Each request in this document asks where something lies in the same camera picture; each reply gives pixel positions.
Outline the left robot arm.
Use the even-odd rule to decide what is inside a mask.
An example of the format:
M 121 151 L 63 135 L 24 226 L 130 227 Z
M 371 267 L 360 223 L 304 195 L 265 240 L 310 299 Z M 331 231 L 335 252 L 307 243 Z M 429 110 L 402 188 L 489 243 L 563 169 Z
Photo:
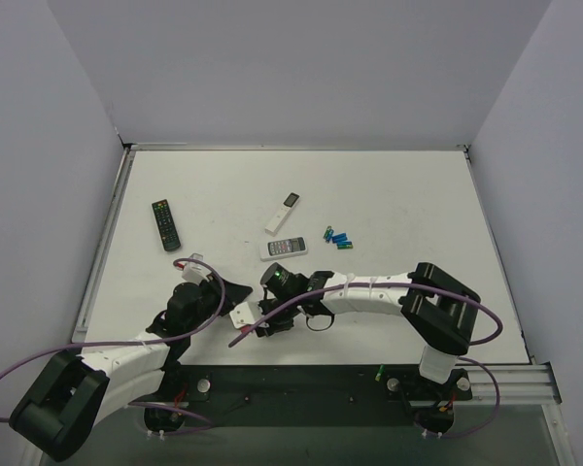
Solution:
M 180 376 L 173 368 L 191 332 L 227 315 L 252 291 L 214 277 L 178 284 L 165 310 L 128 346 L 55 354 L 11 413 L 10 427 L 53 460 L 69 458 L 111 413 L 145 395 L 174 396 Z

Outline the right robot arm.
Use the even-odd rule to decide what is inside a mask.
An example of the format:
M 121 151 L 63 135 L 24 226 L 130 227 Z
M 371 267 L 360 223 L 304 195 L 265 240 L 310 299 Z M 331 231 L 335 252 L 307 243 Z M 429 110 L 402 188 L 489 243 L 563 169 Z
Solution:
M 290 329 L 299 314 L 331 320 L 347 313 L 403 317 L 425 342 L 420 376 L 438 384 L 448 382 L 457 359 L 467 354 L 481 303 L 475 291 L 428 262 L 418 263 L 408 274 L 378 277 L 332 271 L 306 277 L 274 263 L 260 285 L 273 294 L 259 302 L 264 315 L 291 304 L 269 318 L 258 335 Z

